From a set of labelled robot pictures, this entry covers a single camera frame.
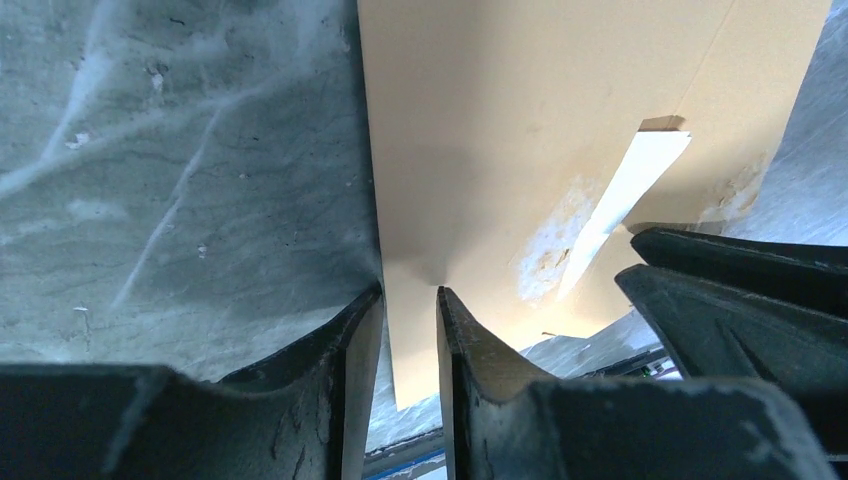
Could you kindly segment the brown paper envelope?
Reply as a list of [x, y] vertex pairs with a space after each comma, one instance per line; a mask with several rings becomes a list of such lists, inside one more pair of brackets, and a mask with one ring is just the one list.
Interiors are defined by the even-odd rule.
[[[827, 1], [362, 1], [395, 403], [439, 390], [435, 295], [515, 349], [586, 338], [628, 303], [630, 239], [746, 215]], [[576, 286], [577, 235], [639, 131], [689, 131]]]

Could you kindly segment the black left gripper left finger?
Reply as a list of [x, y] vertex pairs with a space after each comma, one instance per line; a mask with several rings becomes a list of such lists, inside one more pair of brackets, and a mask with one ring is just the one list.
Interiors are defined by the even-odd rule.
[[5, 364], [5, 479], [358, 479], [382, 330], [368, 287], [216, 382], [164, 365]]

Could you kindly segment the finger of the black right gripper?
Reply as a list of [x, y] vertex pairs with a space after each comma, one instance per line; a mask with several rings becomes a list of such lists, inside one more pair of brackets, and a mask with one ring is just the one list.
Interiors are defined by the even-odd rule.
[[770, 243], [652, 227], [631, 246], [650, 266], [847, 316], [847, 248]]
[[800, 405], [828, 454], [846, 457], [845, 320], [647, 265], [615, 282], [684, 377], [774, 384]]

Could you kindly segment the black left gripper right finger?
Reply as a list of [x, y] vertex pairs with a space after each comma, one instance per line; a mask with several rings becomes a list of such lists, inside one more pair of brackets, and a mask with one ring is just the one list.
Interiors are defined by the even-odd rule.
[[436, 294], [452, 479], [833, 479], [799, 406], [758, 380], [560, 379]]

